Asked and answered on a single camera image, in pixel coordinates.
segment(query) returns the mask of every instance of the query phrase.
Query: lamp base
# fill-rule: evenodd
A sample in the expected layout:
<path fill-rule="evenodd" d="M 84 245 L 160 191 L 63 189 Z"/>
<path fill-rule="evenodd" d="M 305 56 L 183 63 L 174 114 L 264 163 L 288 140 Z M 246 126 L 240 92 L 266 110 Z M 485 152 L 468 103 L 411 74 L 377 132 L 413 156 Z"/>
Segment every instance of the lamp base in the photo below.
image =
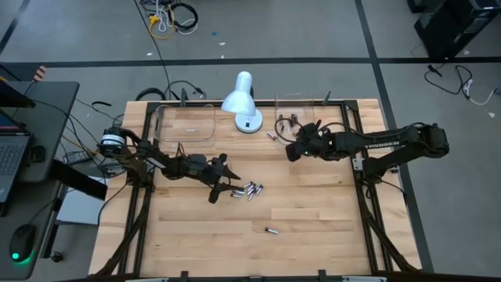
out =
<path fill-rule="evenodd" d="M 243 133 L 254 133 L 263 125 L 263 115 L 256 109 L 255 116 L 235 114 L 235 125 Z"/>

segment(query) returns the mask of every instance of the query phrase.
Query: computer mouse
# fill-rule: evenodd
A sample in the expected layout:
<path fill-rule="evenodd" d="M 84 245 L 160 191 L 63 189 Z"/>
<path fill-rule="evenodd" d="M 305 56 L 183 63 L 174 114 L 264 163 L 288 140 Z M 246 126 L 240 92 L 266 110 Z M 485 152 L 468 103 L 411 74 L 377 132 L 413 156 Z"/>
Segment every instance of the computer mouse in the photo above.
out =
<path fill-rule="evenodd" d="M 14 262 L 22 262 L 31 255 L 34 244 L 34 234 L 37 228 L 32 224 L 17 227 L 10 238 L 10 257 Z"/>

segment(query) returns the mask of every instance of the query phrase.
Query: cable bundle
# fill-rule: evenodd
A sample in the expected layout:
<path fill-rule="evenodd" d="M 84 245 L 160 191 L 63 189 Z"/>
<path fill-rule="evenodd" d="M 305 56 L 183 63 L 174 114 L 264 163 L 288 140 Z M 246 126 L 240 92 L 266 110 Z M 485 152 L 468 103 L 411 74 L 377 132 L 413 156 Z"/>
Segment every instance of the cable bundle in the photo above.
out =
<path fill-rule="evenodd" d="M 177 31 L 179 34 L 188 35 L 192 34 L 198 28 L 198 13 L 196 10 L 188 4 L 181 2 L 172 4 L 173 0 L 156 0 L 153 4 L 153 0 L 141 0 L 139 3 L 142 7 L 149 12 L 155 12 L 154 15 L 150 15 L 150 34 L 156 39 L 168 39 L 173 31 Z M 146 8 L 146 5 L 155 5 L 155 10 Z M 193 18 L 179 23 L 175 20 L 174 10 L 178 7 L 187 9 L 193 14 Z M 168 27 L 170 28 L 169 33 L 166 36 L 158 36 L 153 33 L 153 27 L 158 24 L 158 31 L 165 32 Z"/>

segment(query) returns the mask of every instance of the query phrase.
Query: computer tower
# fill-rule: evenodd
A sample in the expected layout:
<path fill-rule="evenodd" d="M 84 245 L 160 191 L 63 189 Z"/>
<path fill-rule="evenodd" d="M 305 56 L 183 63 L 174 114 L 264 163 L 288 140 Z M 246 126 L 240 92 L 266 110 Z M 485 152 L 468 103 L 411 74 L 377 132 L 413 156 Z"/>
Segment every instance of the computer tower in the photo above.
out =
<path fill-rule="evenodd" d="M 501 0 L 428 1 L 414 28 L 431 59 L 451 59 L 499 12 Z"/>
<path fill-rule="evenodd" d="M 426 9 L 426 0 L 407 0 L 407 5 L 413 13 L 422 13 Z"/>

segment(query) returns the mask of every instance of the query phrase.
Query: floor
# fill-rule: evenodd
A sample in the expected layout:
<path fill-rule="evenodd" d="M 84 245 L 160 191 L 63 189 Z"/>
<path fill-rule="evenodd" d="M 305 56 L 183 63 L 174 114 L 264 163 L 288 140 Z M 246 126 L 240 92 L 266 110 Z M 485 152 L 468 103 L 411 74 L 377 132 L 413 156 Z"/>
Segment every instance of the floor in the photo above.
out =
<path fill-rule="evenodd" d="M 254 75 L 257 98 L 292 92 L 323 98 L 332 91 L 331 98 L 380 99 L 389 126 L 422 121 L 443 127 L 450 154 L 409 163 L 416 198 L 409 208 L 419 209 L 420 241 L 427 243 L 437 273 L 501 277 L 501 96 L 479 107 L 426 83 L 427 63 L 419 58 L 427 55 L 413 30 L 418 15 L 405 0 L 184 2 L 197 10 L 200 26 L 191 35 L 158 41 L 171 81 L 189 80 L 208 98 L 221 99 L 236 74 L 246 70 Z M 186 16 L 176 14 L 181 20 Z M 477 58 L 464 64 L 474 74 L 471 94 L 477 101 L 501 85 L 500 31 L 498 16 L 459 55 Z M 0 63 L 14 74 L 31 80 L 44 64 L 46 81 L 80 82 L 78 98 L 111 103 L 103 110 L 112 116 L 141 90 L 166 87 L 160 58 L 132 0 L 1 0 L 0 38 L 4 34 L 10 36 L 0 42 Z M 442 73 L 434 82 L 458 87 L 453 64 Z M 111 123 L 78 103 L 73 115 L 94 136 Z M 83 131 L 79 136 L 94 143 Z M 56 248 L 66 260 L 40 261 L 30 280 L 83 277 L 95 238 L 94 226 L 64 226 Z"/>

